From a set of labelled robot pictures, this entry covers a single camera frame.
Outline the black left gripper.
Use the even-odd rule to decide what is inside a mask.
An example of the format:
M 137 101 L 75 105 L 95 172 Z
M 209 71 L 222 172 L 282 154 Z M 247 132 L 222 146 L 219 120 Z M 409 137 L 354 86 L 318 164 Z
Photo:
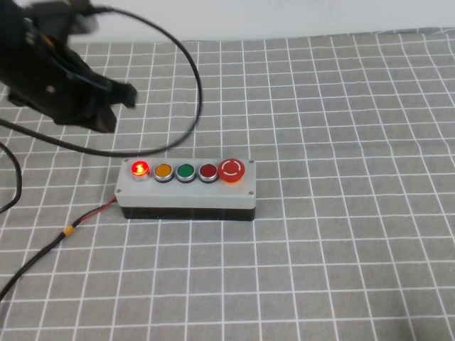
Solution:
M 129 83 L 110 81 L 108 95 L 80 75 L 93 75 L 81 57 L 56 39 L 41 36 L 30 44 L 6 47 L 7 99 L 28 107 L 57 125 L 81 126 L 113 134 L 117 118 L 110 105 L 134 109 L 137 90 Z

